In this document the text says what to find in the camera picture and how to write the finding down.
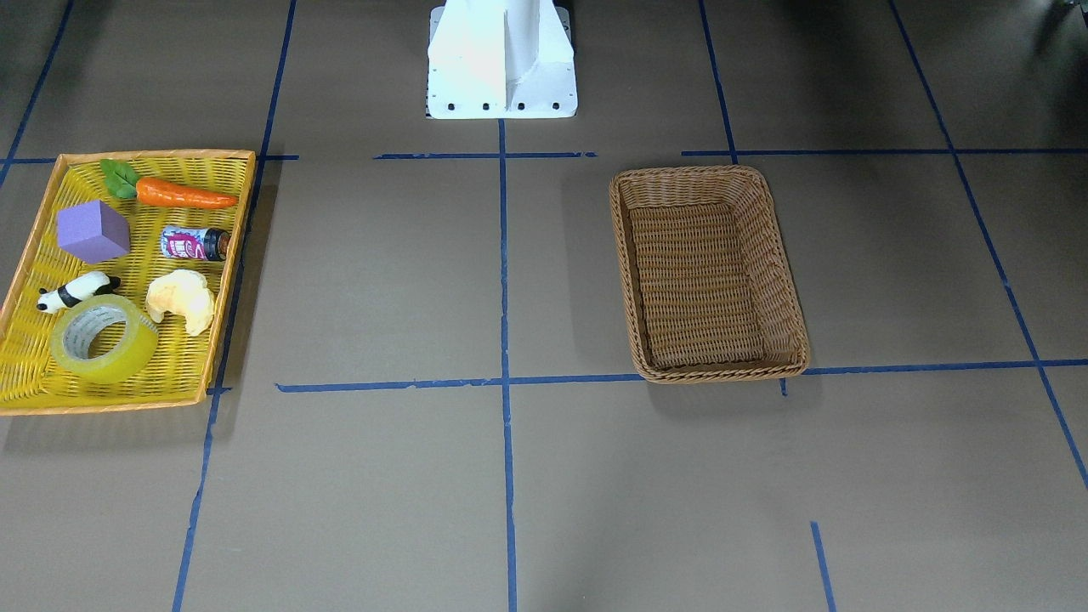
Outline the brown wicker basket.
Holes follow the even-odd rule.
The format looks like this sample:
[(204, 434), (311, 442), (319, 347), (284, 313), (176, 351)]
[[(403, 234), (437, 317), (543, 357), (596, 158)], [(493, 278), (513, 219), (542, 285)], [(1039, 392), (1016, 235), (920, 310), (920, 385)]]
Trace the brown wicker basket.
[(651, 383), (791, 378), (811, 341), (772, 189), (745, 164), (634, 169), (609, 201), (626, 329)]

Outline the yellow woven tray basket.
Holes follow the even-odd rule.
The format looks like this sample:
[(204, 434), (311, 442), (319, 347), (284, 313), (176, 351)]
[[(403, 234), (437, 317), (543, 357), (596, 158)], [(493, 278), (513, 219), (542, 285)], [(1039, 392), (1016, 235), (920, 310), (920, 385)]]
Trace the yellow woven tray basket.
[[(3, 302), (5, 416), (194, 405), (213, 384), (240, 268), (251, 150), (59, 155)], [(191, 336), (153, 283), (211, 298)]]

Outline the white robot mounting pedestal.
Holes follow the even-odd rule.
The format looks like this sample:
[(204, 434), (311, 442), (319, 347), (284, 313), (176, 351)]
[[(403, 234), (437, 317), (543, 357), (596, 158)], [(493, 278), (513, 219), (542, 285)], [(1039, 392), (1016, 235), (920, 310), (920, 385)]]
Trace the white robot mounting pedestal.
[(572, 14), (569, 1), (446, 1), (432, 8), (428, 117), (574, 117)]

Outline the small purple drink can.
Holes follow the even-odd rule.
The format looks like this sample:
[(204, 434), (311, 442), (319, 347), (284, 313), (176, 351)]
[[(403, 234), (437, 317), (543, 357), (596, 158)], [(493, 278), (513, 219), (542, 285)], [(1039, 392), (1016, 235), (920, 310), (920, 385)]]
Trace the small purple drink can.
[(225, 229), (166, 225), (160, 233), (160, 249), (166, 258), (225, 261), (230, 240)]

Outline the yellow tape roll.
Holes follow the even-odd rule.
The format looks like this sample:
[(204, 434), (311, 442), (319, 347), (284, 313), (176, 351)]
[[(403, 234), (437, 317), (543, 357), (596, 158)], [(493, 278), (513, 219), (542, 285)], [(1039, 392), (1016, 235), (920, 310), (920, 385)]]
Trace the yellow tape roll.
[[(120, 326), (116, 343), (90, 356), (102, 332)], [(92, 296), (59, 318), (49, 341), (59, 368), (92, 383), (119, 383), (140, 372), (158, 348), (158, 328), (132, 301), (119, 295)]]

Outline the toy panda figure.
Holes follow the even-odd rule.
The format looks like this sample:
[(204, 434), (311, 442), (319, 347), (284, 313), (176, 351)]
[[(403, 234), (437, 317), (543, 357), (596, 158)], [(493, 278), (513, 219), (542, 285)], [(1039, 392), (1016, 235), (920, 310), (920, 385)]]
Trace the toy panda figure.
[(52, 291), (40, 289), (36, 307), (44, 314), (57, 314), (62, 309), (73, 309), (78, 303), (92, 296), (116, 293), (120, 285), (119, 276), (107, 276), (104, 271), (92, 270)]

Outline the orange toy carrot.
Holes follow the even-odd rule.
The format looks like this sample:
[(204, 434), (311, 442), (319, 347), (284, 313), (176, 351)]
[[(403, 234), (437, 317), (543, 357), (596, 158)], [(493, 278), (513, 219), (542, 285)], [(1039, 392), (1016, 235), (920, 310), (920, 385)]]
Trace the orange toy carrot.
[(152, 207), (188, 207), (218, 210), (238, 204), (236, 196), (217, 191), (195, 189), (162, 178), (144, 178), (129, 163), (102, 159), (99, 167), (104, 174), (106, 189), (121, 199), (136, 199)]

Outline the purple foam cube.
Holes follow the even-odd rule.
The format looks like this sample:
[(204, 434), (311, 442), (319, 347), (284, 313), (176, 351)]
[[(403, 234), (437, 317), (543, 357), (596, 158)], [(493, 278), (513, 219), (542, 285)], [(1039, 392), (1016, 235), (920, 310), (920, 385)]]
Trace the purple foam cube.
[(57, 245), (84, 264), (128, 255), (128, 220), (106, 201), (92, 199), (57, 212)]

